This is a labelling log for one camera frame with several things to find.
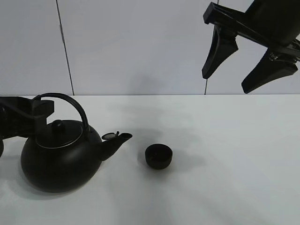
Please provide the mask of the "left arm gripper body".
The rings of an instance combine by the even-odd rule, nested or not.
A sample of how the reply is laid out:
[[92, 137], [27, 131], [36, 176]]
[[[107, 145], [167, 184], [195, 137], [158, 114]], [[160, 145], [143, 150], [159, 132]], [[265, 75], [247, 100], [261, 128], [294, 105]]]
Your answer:
[[54, 113], [52, 100], [34, 100], [25, 97], [0, 98], [0, 153], [3, 140], [20, 136], [30, 137], [46, 128], [47, 118]]

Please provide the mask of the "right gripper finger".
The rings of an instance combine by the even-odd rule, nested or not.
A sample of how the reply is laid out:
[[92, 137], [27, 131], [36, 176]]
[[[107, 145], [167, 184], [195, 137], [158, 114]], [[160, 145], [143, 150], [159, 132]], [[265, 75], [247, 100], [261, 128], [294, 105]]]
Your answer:
[[298, 71], [296, 57], [267, 50], [255, 68], [242, 81], [245, 94], [276, 79], [291, 76]]
[[238, 51], [236, 36], [235, 32], [222, 26], [214, 26], [210, 50], [202, 68], [204, 79], [209, 79], [228, 57]]

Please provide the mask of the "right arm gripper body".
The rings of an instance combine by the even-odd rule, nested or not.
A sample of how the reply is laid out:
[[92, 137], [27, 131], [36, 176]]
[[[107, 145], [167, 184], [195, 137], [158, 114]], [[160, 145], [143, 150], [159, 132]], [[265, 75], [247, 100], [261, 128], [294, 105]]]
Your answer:
[[203, 14], [205, 24], [225, 30], [269, 48], [278, 56], [300, 59], [300, 2], [298, 0], [254, 0], [245, 12], [211, 2]]

